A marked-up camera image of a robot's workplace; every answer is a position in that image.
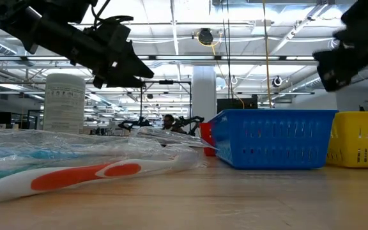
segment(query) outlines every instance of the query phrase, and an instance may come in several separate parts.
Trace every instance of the clear plastic wrap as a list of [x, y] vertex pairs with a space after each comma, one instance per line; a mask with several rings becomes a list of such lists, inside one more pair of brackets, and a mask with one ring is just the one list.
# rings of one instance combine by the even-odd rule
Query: clear plastic wrap
[[161, 130], [151, 126], [144, 126], [137, 130], [132, 130], [131, 137], [140, 137], [157, 140], [160, 144], [175, 146], [191, 146], [201, 148], [214, 148], [200, 137], [180, 134], [168, 130]]
[[1, 130], [0, 201], [204, 165], [194, 149], [152, 139]]

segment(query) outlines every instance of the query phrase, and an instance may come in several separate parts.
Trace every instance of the yellow plastic basket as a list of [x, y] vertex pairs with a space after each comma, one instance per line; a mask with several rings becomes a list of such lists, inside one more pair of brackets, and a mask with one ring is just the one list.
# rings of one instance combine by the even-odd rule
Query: yellow plastic basket
[[336, 114], [326, 162], [344, 167], [368, 167], [368, 112]]

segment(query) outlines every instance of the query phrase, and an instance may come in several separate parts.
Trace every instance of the wooden table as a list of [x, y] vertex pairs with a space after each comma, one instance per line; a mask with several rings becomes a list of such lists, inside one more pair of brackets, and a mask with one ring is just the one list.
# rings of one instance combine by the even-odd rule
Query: wooden table
[[209, 168], [0, 203], [0, 229], [368, 230], [368, 170]]

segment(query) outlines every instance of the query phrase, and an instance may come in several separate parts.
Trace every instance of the blue basket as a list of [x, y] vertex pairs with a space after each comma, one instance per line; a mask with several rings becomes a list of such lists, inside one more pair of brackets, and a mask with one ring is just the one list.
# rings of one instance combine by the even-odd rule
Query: blue basket
[[224, 110], [210, 121], [215, 154], [237, 169], [323, 167], [336, 112]]

